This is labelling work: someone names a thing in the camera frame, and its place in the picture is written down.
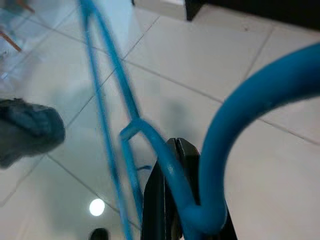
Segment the white tile floor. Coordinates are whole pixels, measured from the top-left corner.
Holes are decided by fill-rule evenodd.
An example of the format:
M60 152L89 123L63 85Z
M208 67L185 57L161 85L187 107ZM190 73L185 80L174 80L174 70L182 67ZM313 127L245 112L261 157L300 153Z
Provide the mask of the white tile floor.
M246 77L275 59L320 41L320 33L205 6L193 22L133 8L130 0L95 0L108 17L143 116L165 138L201 149L221 102ZM23 53L0 60L0 97L55 107L66 126L63 145L0 171L0 239L85 240L106 227L124 239L104 154L78 3L31 0L36 14L0 11ZM113 69L94 41L112 134L128 122ZM226 169L225 191L239 240L315 240L320 236L320 100L264 116L240 136ZM117 155L119 146L115 143ZM133 139L136 165L156 157ZM123 162L120 176L132 230L138 221ZM145 186L150 172L139 173ZM101 198L101 216L89 213Z

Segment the blue wire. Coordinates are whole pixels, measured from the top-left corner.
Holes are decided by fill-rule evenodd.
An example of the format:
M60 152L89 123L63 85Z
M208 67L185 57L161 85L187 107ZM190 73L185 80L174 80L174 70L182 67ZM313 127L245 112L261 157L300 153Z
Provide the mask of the blue wire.
M210 124L203 143L199 161L201 205L196 205L182 166L157 131L139 117L139 111L130 90L129 79L99 11L91 0L79 1L97 97L98 114L126 239L131 240L132 235L126 202L117 172L107 112L100 92L96 58L89 35L88 21L91 14L96 17L99 24L131 118L129 125L120 133L120 142L139 220L142 220L143 195L129 140L138 132L142 132L158 156L159 166L178 209L184 238L199 240L203 233L211 235L219 233L227 216L224 174L232 145L240 133L261 115L287 103L320 95L320 44L317 43L294 52L260 70L240 85L221 106Z

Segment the black object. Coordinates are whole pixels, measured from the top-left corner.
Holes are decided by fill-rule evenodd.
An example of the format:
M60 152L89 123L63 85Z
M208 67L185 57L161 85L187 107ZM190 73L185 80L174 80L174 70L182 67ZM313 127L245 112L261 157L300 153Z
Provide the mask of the black object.
M199 153L196 147L183 138L171 138L167 144L183 166L195 202L200 204L198 189ZM144 190L141 240L179 240L181 237L182 228L177 208L157 162ZM202 239L237 240L229 212L226 224L220 233L214 236L204 235Z
M135 0L131 0L133 6L135 6ZM199 12L203 6L202 0L184 0L185 15L187 21L192 21L196 14Z
M53 150L65 139L58 112L22 99L0 99L0 168L6 169L24 156Z
M196 0L320 30L319 0Z
M90 234L89 240L109 240L109 233L105 228L96 228Z

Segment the gray shoe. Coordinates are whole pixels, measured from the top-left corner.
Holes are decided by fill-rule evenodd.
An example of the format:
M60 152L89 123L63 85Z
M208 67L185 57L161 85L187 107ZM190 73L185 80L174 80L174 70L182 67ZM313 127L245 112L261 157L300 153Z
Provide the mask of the gray shoe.
M22 99L0 99L0 168L24 156L47 153L65 136L64 123L54 108Z

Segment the blue cable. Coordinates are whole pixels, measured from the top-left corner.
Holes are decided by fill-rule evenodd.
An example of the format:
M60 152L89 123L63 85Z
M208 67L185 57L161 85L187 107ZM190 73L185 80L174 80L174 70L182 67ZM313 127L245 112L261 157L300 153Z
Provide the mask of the blue cable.
M115 68L128 115L131 118L129 125L120 133L120 143L140 222L142 221L143 194L129 143L129 140L139 132L145 135L158 156L159 166L168 182L178 209L184 238L199 240L203 234L219 233L227 216L224 174L232 145L240 133L263 114L285 104L320 95L320 44L306 47L271 63L246 80L227 98L212 120L203 143L199 160L201 205L196 205L182 166L175 159L164 139L151 125L140 118L134 96L130 90L129 79L102 16L91 0L79 1L101 130L126 239L131 240L132 235L126 202L117 172L107 112L100 92L96 58L92 51L89 35L88 22L91 15L95 16L100 27L108 49L108 56Z

